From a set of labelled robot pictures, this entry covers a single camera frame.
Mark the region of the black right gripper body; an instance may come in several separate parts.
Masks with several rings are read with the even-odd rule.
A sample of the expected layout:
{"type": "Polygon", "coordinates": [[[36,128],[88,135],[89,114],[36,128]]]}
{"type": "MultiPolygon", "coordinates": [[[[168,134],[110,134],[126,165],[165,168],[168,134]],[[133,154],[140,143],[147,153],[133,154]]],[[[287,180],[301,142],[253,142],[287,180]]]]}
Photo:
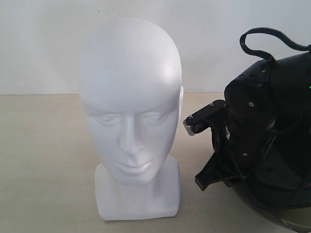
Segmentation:
{"type": "Polygon", "coordinates": [[[226,86],[224,95],[233,155],[239,167],[252,167],[262,157],[262,147],[276,119],[269,84],[252,74],[239,75],[226,86]]]}

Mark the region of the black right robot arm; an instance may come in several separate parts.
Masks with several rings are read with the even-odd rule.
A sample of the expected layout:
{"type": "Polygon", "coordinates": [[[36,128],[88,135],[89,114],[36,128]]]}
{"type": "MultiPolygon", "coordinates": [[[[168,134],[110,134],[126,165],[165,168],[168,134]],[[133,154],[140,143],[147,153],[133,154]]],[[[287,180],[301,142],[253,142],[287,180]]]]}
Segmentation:
{"type": "Polygon", "coordinates": [[[253,63],[215,100],[189,116],[193,134],[210,129],[214,153],[195,176],[200,189],[245,180],[267,154],[273,139],[291,131],[311,109],[311,53],[253,63]]]}

